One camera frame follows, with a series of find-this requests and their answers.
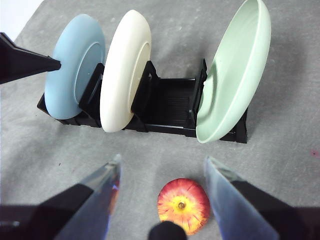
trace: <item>gray floor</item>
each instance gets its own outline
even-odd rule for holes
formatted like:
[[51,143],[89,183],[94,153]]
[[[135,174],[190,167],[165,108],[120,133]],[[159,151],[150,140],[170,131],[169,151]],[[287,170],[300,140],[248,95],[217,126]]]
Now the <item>gray floor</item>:
[[[51,55],[76,15],[96,18],[107,49],[122,16],[142,13],[152,32],[151,59],[161,77],[196,74],[210,63],[241,0],[45,0],[16,40]],[[1,86],[1,203],[36,204],[77,183],[116,153],[123,178],[110,240],[146,239],[157,223],[157,196],[168,181],[204,184],[211,155],[255,186],[293,206],[320,206],[320,2],[265,0],[272,22],[270,53],[248,112],[248,144],[161,133],[64,126],[36,107],[46,74]],[[212,217],[191,240],[220,239]]]

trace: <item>apple skin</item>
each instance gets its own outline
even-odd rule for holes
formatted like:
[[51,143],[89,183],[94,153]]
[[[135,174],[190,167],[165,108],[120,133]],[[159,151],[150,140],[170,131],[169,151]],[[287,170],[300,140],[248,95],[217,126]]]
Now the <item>apple skin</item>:
[[194,180],[178,178],[168,182],[157,200],[161,222],[171,221],[187,235],[197,233],[210,216],[210,202],[204,189]]

